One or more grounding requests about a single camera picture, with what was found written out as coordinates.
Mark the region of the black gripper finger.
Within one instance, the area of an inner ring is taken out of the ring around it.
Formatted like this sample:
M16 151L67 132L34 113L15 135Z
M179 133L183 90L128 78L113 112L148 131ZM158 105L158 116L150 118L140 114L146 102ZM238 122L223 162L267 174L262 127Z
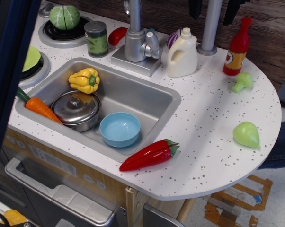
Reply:
M189 15L192 19L197 20L202 8L202 0L188 0Z
M241 0L229 0L228 1L227 9L226 9L226 13L225 13L224 21L223 21L223 26L230 25L233 22L240 6L241 6Z

